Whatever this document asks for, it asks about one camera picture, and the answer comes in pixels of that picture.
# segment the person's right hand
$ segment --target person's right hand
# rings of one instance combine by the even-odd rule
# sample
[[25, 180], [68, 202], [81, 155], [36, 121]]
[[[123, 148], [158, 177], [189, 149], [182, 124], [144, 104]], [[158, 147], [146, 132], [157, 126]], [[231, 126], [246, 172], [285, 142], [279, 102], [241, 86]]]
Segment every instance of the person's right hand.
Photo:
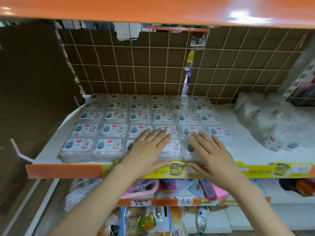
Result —
[[239, 187], [250, 183], [248, 178], [239, 170], [231, 154], [227, 151], [220, 140], [212, 135], [208, 137], [203, 132], [191, 134], [189, 138], [195, 151], [201, 155], [206, 163], [206, 167], [190, 162], [187, 165], [204, 175], [210, 182], [226, 190], [230, 194]]

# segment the wire grid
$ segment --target wire grid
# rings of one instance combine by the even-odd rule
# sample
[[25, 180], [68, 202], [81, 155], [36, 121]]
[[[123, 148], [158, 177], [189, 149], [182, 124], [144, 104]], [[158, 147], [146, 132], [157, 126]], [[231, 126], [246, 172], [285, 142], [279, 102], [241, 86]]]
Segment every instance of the wire grid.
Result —
[[[233, 27], [230, 27], [230, 28], [229, 28], [229, 31], [228, 31], [228, 33], [227, 33], [227, 35], [226, 35], [226, 37], [225, 37], [225, 41], [224, 41], [224, 44], [223, 44], [223, 47], [222, 47], [222, 48], [205, 48], [205, 50], [216, 50], [216, 51], [219, 50], [219, 51], [220, 51], [220, 55], [219, 55], [219, 58], [218, 58], [218, 60], [217, 60], [216, 66], [215, 66], [215, 67], [212, 67], [212, 68], [201, 67], [201, 64], [202, 64], [202, 61], [203, 61], [203, 54], [204, 54], [204, 51], [203, 51], [203, 54], [202, 54], [201, 59], [200, 59], [199, 66], [193, 67], [194, 69], [197, 69], [197, 70], [198, 70], [198, 71], [197, 71], [197, 76], [196, 76], [195, 83], [190, 84], [190, 88], [192, 88], [191, 93], [192, 93], [193, 95], [194, 95], [194, 94], [195, 94], [195, 95], [199, 94], [198, 92], [195, 91], [195, 87], [196, 87], [197, 85], [199, 85], [199, 86], [208, 85], [208, 90], [207, 90], [207, 93], [206, 93], [206, 95], [208, 95], [210, 86], [211, 86], [211, 84], [213, 84], [212, 81], [213, 81], [213, 79], [214, 79], [213, 77], [214, 77], [214, 75], [215, 75], [215, 72], [216, 72], [217, 70], [220, 70], [220, 69], [227, 69], [227, 70], [229, 70], [229, 71], [228, 71], [228, 75], [227, 75], [227, 78], [226, 78], [224, 84], [216, 84], [216, 83], [215, 83], [216, 86], [223, 85], [223, 88], [222, 88], [222, 90], [221, 90], [219, 96], [218, 96], [218, 97], [213, 97], [213, 99], [215, 99], [215, 103], [218, 103], [218, 102], [219, 102], [219, 99], [230, 99], [230, 103], [232, 103], [232, 102], [235, 100], [235, 98], [236, 98], [236, 93], [238, 92], [238, 88], [239, 88], [240, 86], [251, 86], [251, 90], [253, 90], [253, 88], [254, 88], [255, 86], [265, 86], [266, 88], [265, 88], [264, 92], [267, 90], [267, 87], [269, 87], [269, 86], [280, 87], [280, 85], [271, 85], [272, 80], [274, 80], [274, 78], [277, 76], [278, 72], [281, 70], [282, 66], [285, 65], [286, 61], [290, 58], [290, 56], [292, 55], [292, 53], [301, 53], [301, 52], [302, 52], [302, 51], [298, 51], [298, 50], [297, 50], [298, 45], [301, 44], [300, 41], [297, 43], [297, 45], [296, 45], [296, 47], [294, 48], [293, 51], [278, 50], [279, 46], [282, 44], [283, 40], [286, 38], [286, 36], [287, 36], [288, 32], [290, 31], [290, 29], [287, 30], [286, 34], [283, 36], [281, 42], [278, 44], [278, 47], [277, 47], [275, 50], [260, 50], [260, 47], [262, 46], [263, 42], [265, 41], [265, 39], [266, 39], [266, 37], [267, 37], [267, 35], [268, 35], [270, 29], [268, 29], [268, 31], [266, 32], [266, 34], [265, 34], [264, 38], [262, 39], [262, 41], [261, 41], [261, 43], [260, 43], [260, 45], [259, 45], [259, 47], [258, 47], [257, 50], [256, 50], [256, 49], [255, 49], [255, 50], [247, 50], [247, 49], [244, 49], [244, 50], [243, 50], [243, 49], [242, 49], [242, 46], [243, 46], [243, 43], [244, 43], [244, 41], [245, 41], [245, 39], [246, 39], [246, 36], [247, 36], [248, 32], [250, 31], [250, 29], [251, 29], [251, 28], [254, 28], [254, 27], [249, 27], [249, 28], [247, 29], [246, 34], [245, 34], [244, 37], [243, 37], [242, 44], [240, 45], [240, 47], [239, 47], [238, 49], [225, 49], [225, 44], [226, 44], [226, 42], [227, 42], [227, 40], [228, 40], [228, 37], [229, 37], [230, 31], [231, 31], [231, 28], [233, 28]], [[91, 45], [76, 44], [76, 43], [75, 43], [75, 40], [74, 40], [74, 38], [73, 38], [73, 36], [72, 36], [71, 31], [69, 31], [69, 32], [70, 32], [70, 35], [71, 35], [71, 39], [72, 39], [72, 41], [73, 41], [73, 44], [64, 43], [64, 45], [70, 45], [70, 46], [73, 45], [73, 46], [75, 46], [75, 49], [76, 49], [76, 51], [77, 51], [77, 54], [78, 54], [78, 56], [79, 56], [79, 59], [80, 59], [80, 62], [81, 62], [81, 63], [80, 63], [80, 64], [72, 64], [72, 65], [82, 65], [82, 66], [83, 66], [83, 69], [84, 69], [85, 75], [86, 75], [86, 77], [87, 77], [87, 80], [80, 80], [80, 82], [89, 82], [89, 86], [90, 86], [92, 92], [94, 92], [94, 91], [93, 91], [91, 82], [103, 82], [104, 85], [105, 85], [106, 91], [108, 91], [107, 86], [106, 86], [106, 82], [109, 83], [109, 82], [116, 82], [116, 81], [105, 81], [102, 68], [100, 68], [100, 70], [101, 70], [101, 74], [102, 74], [102, 77], [103, 77], [103, 81], [92, 81], [92, 80], [90, 80], [89, 77], [88, 77], [88, 75], [87, 75], [87, 72], [86, 72], [86, 70], [85, 70], [85, 67], [84, 67], [84, 66], [87, 66], [87, 65], [92, 65], [92, 66], [94, 65], [94, 66], [100, 66], [100, 67], [101, 67], [101, 66], [115, 66], [115, 67], [116, 67], [116, 70], [117, 70], [118, 81], [119, 81], [119, 86], [120, 86], [120, 90], [117, 90], [117, 92], [123, 92], [121, 83], [132, 83], [132, 82], [126, 82], [126, 81], [121, 81], [121, 80], [120, 80], [118, 68], [119, 68], [119, 67], [132, 67], [132, 68], [133, 68], [133, 79], [134, 79], [134, 85], [135, 85], [135, 91], [136, 91], [136, 93], [139, 92], [139, 91], [137, 91], [137, 85], [136, 85], [136, 83], [146, 83], [146, 84], [148, 84], [148, 86], [149, 86], [149, 88], [150, 88], [150, 89], [149, 89], [149, 93], [150, 93], [150, 94], [151, 94], [151, 92], [152, 92], [152, 90], [151, 90], [152, 84], [164, 84], [164, 92], [161, 92], [161, 93], [159, 93], [159, 94], [165, 94], [166, 85], [178, 85], [178, 86], [176, 86], [176, 88], [178, 87], [178, 91], [176, 90], [176, 93], [180, 94], [180, 90], [181, 90], [181, 86], [182, 86], [182, 76], [183, 76], [183, 71], [184, 71], [184, 70], [183, 70], [183, 67], [185, 66], [185, 57], [186, 57], [186, 55], [187, 55], [187, 51], [190, 51], [190, 48], [187, 48], [187, 46], [188, 46], [189, 36], [191, 35], [191, 33], [188, 33], [188, 35], [187, 35], [186, 47], [169, 47], [169, 38], [170, 38], [170, 33], [171, 33], [170, 31], [168, 31], [168, 44], [167, 44], [167, 47], [156, 47], [156, 46], [152, 47], [152, 46], [151, 46], [151, 37], [150, 37], [152, 30], [150, 29], [150, 31], [149, 31], [149, 46], [146, 46], [146, 47], [138, 47], [138, 46], [134, 46], [134, 45], [132, 44], [131, 32], [130, 32], [130, 24], [129, 24], [130, 46], [119, 46], [119, 45], [118, 45], [118, 46], [114, 46], [114, 45], [113, 45], [113, 37], [112, 37], [111, 31], [109, 31], [109, 33], [110, 33], [110, 38], [111, 38], [111, 44], [112, 44], [112, 45], [110, 45], [110, 46], [109, 46], [109, 45], [95, 45], [95, 44], [94, 44], [93, 37], [92, 37], [92, 34], [91, 34], [91, 32], [89, 31], [89, 32], [90, 32], [90, 35], [91, 35], [92, 43], [93, 43], [93, 46], [94, 46], [94, 49], [95, 49], [95, 52], [96, 52], [98, 64], [83, 64], [83, 63], [82, 63], [82, 59], [81, 59], [80, 54], [79, 54], [79, 51], [78, 51], [78, 49], [77, 49], [77, 46], [91, 46]], [[209, 39], [210, 34], [211, 34], [211, 30], [210, 30], [209, 35], [208, 35], [208, 38], [207, 38], [207, 40], [206, 40], [206, 44], [207, 44], [207, 41], [208, 41], [208, 39]], [[98, 55], [97, 55], [97, 51], [96, 51], [96, 48], [95, 48], [95, 47], [97, 47], [97, 46], [101, 46], [101, 47], [112, 47], [112, 48], [113, 48], [113, 53], [114, 53], [114, 58], [115, 58], [115, 65], [104, 65], [104, 64], [100, 64], [100, 61], [99, 61], [99, 58], [98, 58]], [[115, 48], [114, 48], [114, 47], [131, 48], [132, 65], [117, 65], [117, 59], [116, 59], [117, 56], [116, 56], [116, 54], [115, 54]], [[134, 65], [133, 48], [148, 48], [148, 49], [149, 49], [149, 66], [148, 66], [148, 68], [149, 68], [149, 82], [139, 82], [139, 81], [136, 82], [135, 67], [144, 67], [144, 66]], [[152, 58], [151, 48], [155, 48], [155, 49], [157, 49], [157, 48], [167, 49], [166, 66], [154, 66], [154, 67], [162, 67], [162, 68], [165, 68], [165, 77], [164, 77], [164, 82], [162, 82], [162, 83], [161, 83], [161, 82], [152, 82], [152, 81], [151, 81], [151, 74], [152, 74], [152, 73], [151, 73], [151, 67], [152, 67], [152, 66], [151, 66], [151, 58]], [[185, 54], [184, 54], [184, 59], [183, 59], [182, 67], [175, 67], [175, 66], [171, 66], [171, 67], [170, 67], [170, 66], [168, 66], [168, 58], [169, 58], [168, 53], [169, 53], [169, 49], [170, 49], [170, 48], [171, 48], [171, 49], [185, 49]], [[220, 59], [221, 59], [223, 50], [225, 50], [225, 51], [237, 51], [236, 57], [235, 57], [234, 60], [233, 60], [233, 64], [232, 64], [231, 68], [218, 68], [218, 64], [219, 64], [219, 62], [220, 62]], [[253, 56], [253, 58], [252, 58], [252, 60], [251, 60], [251, 62], [250, 62], [250, 64], [248, 65], [247, 68], [234, 68], [235, 61], [236, 61], [236, 59], [237, 59], [238, 54], [240, 53], [240, 51], [254, 51], [254, 52], [255, 52], [255, 54], [254, 54], [254, 56]], [[255, 59], [257, 53], [259, 53], [259, 52], [271, 52], [271, 51], [272, 51], [273, 53], [272, 53], [272, 55], [270, 56], [268, 62], [267, 62], [266, 65], [264, 66], [264, 68], [262, 68], [262, 69], [250, 68], [250, 66], [251, 66], [253, 60]], [[268, 68], [266, 68], [266, 67], [267, 67], [268, 63], [271, 61], [271, 59], [272, 59], [272, 57], [274, 56], [275, 52], [287, 52], [287, 53], [289, 53], [289, 55], [287, 56], [286, 60], [283, 62], [281, 68], [279, 68], [279, 69], [268, 69]], [[178, 83], [169, 83], [169, 82], [167, 83], [167, 82], [166, 82], [167, 68], [181, 68], [180, 82], [178, 82]], [[200, 70], [200, 69], [214, 69], [212, 76], [209, 76], [209, 78], [211, 78], [210, 83], [206, 83], [206, 84], [197, 83], [197, 80], [198, 80], [198, 77], [199, 77], [199, 70]], [[238, 84], [227, 84], [227, 81], [228, 81], [228, 79], [230, 78], [230, 75], [231, 75], [231, 70], [233, 70], [233, 69], [246, 70], [246, 71], [244, 72], [244, 75], [243, 75], [241, 81], [240, 81]], [[254, 84], [241, 84], [241, 83], [242, 83], [242, 80], [244, 79], [245, 75], [247, 74], [247, 72], [248, 72], [249, 70], [261, 70], [261, 73], [260, 73], [259, 77], [256, 79], [256, 81], [255, 81]], [[258, 85], [258, 84], [257, 84], [257, 81], [258, 81], [258, 79], [260, 78], [260, 76], [261, 76], [261, 74], [262, 74], [262, 72], [263, 72], [264, 70], [273, 70], [273, 71], [277, 70], [277, 74], [273, 77], [273, 79], [270, 81], [269, 84], [267, 84], [267, 85], [265, 85], [265, 84], [263, 84], [263, 85]], [[237, 86], [237, 89], [235, 90], [235, 92], [234, 92], [232, 98], [231, 98], [231, 97], [228, 97], [228, 98], [227, 98], [227, 97], [222, 96], [224, 86]]]

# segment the finger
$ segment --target finger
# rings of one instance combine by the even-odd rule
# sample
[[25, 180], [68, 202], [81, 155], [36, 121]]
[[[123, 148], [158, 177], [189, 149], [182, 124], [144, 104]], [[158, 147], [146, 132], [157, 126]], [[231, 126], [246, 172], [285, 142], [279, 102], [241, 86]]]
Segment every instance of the finger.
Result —
[[220, 147], [210, 138], [207, 134], [203, 132], [198, 132], [200, 136], [207, 140], [207, 142], [216, 150], [220, 150]]
[[199, 174], [205, 176], [206, 178], [209, 178], [209, 176], [210, 176], [210, 174], [206, 168], [201, 167], [194, 162], [187, 163], [187, 166], [194, 169], [195, 171], [197, 171]]
[[218, 147], [220, 147], [223, 151], [228, 152], [223, 143], [215, 135], [211, 135], [211, 138], [218, 145]]
[[139, 142], [144, 141], [144, 140], [147, 138], [147, 136], [148, 136], [149, 133], [150, 133], [150, 129], [147, 129], [147, 130], [139, 137], [138, 141], [139, 141]]
[[159, 142], [165, 137], [165, 134], [167, 133], [167, 130], [164, 129], [163, 131], [161, 131], [158, 135], [156, 135], [156, 137], [152, 140], [152, 142], [155, 145], [158, 145]]
[[158, 144], [157, 144], [157, 151], [161, 153], [164, 147], [167, 145], [168, 141], [171, 139], [171, 134], [167, 134]]
[[192, 132], [191, 135], [199, 142], [199, 144], [208, 152], [208, 153], [213, 153], [214, 148], [213, 146], [208, 143], [206, 139], [204, 139], [202, 136], [198, 135], [195, 132]]
[[189, 137], [189, 142], [203, 159], [208, 159], [209, 153], [202, 146], [200, 146], [198, 142], [196, 142], [192, 137]]
[[168, 161], [157, 161], [154, 165], [153, 165], [153, 170], [154, 171], [157, 171], [163, 167], [168, 167], [170, 166], [171, 163], [169, 163]]
[[156, 135], [159, 134], [161, 131], [162, 131], [162, 129], [157, 129], [157, 130], [151, 132], [151, 134], [146, 138], [146, 142], [152, 141], [156, 137]]

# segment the person's left hand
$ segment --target person's left hand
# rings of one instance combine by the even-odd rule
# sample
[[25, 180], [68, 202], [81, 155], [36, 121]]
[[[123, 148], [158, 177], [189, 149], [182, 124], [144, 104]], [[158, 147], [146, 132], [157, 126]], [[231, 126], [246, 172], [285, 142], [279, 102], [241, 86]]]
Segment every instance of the person's left hand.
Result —
[[170, 165], [168, 161], [158, 161], [161, 151], [171, 139], [166, 130], [157, 129], [150, 133], [146, 130], [133, 144], [128, 155], [119, 163], [140, 178]]

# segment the hand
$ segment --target hand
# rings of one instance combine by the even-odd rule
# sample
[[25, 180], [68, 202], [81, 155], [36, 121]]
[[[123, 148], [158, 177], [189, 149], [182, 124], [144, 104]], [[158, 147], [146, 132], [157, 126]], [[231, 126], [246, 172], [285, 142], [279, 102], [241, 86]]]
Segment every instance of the hand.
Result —
[[132, 171], [136, 179], [169, 166], [168, 161], [157, 162], [161, 151], [171, 139], [171, 134], [165, 136], [166, 132], [166, 130], [157, 129], [150, 133], [149, 129], [146, 130], [120, 164]]
[[196, 140], [190, 137], [189, 141], [206, 162], [206, 167], [201, 167], [193, 162], [187, 164], [189, 167], [230, 194], [250, 183], [216, 136], [212, 135], [210, 138], [203, 132], [199, 132], [199, 135], [193, 132], [191, 135]]

